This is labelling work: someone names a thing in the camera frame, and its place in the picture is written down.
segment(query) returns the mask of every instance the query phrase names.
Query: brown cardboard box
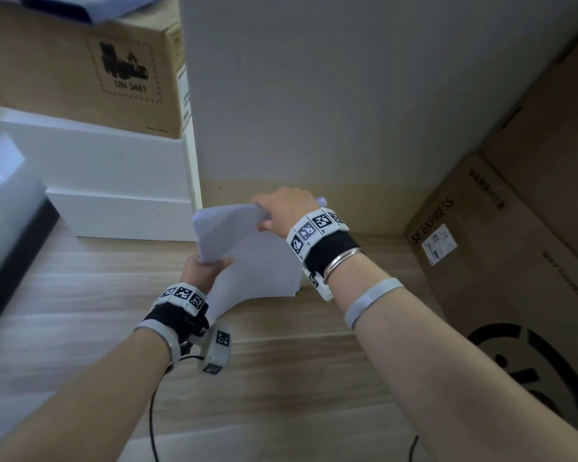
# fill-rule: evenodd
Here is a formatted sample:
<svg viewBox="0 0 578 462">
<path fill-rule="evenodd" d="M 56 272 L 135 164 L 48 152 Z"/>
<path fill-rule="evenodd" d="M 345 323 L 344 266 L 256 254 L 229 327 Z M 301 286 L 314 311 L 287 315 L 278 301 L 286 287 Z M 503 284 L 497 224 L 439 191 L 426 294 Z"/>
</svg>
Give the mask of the brown cardboard box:
<svg viewBox="0 0 578 462">
<path fill-rule="evenodd" d="M 481 153 L 578 255 L 578 37 Z"/>
<path fill-rule="evenodd" d="M 190 102 L 177 0 L 99 26 L 0 2 L 0 105 L 180 137 Z"/>
<path fill-rule="evenodd" d="M 442 183 L 406 236 L 449 324 L 578 428 L 573 253 L 476 156 Z"/>
</svg>

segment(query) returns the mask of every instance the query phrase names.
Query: gray wall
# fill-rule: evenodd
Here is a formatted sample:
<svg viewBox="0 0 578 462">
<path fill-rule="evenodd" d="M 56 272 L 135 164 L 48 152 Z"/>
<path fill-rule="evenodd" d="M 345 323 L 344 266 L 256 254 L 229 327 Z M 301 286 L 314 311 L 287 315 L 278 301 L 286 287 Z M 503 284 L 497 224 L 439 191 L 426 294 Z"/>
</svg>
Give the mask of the gray wall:
<svg viewBox="0 0 578 462">
<path fill-rule="evenodd" d="M 578 0 L 180 9 L 204 203 L 279 183 L 335 208 L 358 193 L 394 215 L 361 227 L 376 233 L 401 230 L 578 31 Z"/>
</svg>

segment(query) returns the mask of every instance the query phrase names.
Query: person's left hand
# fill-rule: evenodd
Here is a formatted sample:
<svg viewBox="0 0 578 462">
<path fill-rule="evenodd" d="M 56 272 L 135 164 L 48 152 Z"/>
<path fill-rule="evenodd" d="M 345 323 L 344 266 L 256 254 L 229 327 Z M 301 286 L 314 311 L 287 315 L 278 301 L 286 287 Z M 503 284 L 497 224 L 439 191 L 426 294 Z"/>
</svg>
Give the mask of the person's left hand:
<svg viewBox="0 0 578 462">
<path fill-rule="evenodd" d="M 218 274 L 229 267 L 232 262 L 232 257 L 224 257 L 219 261 L 204 264 L 199 260 L 198 254 L 193 254 L 186 260 L 180 282 L 197 287 L 207 295 L 212 290 Z"/>
</svg>

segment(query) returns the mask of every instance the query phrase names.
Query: baseboard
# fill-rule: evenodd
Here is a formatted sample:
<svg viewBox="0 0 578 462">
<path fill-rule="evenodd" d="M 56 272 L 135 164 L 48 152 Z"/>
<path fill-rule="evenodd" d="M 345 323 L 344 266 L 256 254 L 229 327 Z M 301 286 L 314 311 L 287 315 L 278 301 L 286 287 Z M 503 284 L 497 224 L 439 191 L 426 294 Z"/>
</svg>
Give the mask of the baseboard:
<svg viewBox="0 0 578 462">
<path fill-rule="evenodd" d="M 59 218 L 45 200 L 0 266 L 0 316 Z"/>
</svg>

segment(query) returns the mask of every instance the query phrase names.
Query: person's right arm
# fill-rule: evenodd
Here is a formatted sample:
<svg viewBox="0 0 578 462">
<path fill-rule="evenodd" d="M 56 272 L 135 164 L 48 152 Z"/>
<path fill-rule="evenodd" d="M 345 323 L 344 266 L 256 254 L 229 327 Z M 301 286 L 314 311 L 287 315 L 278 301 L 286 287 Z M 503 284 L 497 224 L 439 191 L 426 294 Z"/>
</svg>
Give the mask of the person's right arm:
<svg viewBox="0 0 578 462">
<path fill-rule="evenodd" d="M 287 188 L 253 202 L 271 215 L 260 228 L 283 238 L 318 208 L 310 193 Z M 344 314 L 388 277 L 356 254 L 334 270 L 328 285 Z M 578 461 L 578 431 L 408 290 L 394 289 L 373 303 L 355 335 L 437 460 Z"/>
</svg>

